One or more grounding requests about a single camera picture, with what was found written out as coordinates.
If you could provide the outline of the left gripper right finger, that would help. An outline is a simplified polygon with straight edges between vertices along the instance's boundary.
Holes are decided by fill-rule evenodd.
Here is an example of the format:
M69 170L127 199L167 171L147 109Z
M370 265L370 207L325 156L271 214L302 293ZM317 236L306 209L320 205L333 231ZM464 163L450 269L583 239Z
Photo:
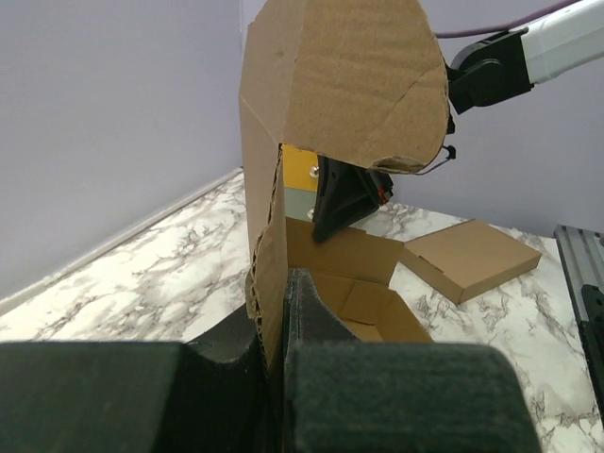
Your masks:
M511 363L483 344L365 343L307 270L284 297L287 452L534 452Z

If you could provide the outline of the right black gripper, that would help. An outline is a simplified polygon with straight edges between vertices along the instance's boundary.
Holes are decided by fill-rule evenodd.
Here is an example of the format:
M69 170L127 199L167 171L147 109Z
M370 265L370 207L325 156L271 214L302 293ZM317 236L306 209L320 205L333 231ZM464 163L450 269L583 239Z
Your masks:
M324 243L375 212L391 199L393 186L387 173L319 156L313 240Z

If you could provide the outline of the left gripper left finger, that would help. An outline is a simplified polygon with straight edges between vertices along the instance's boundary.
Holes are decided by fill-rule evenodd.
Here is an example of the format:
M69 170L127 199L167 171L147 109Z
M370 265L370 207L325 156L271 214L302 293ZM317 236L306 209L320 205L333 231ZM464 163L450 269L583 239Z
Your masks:
M187 342L1 346L5 452L274 452L254 323Z

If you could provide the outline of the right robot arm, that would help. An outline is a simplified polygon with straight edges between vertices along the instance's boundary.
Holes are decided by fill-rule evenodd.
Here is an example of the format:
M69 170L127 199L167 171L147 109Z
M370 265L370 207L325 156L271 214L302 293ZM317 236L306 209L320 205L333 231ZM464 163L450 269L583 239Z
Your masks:
M603 56L603 4L561 1L515 22L474 30L480 41L446 64L455 113L485 108L530 92ZM321 157L312 238L324 243L373 214L393 195L385 171Z

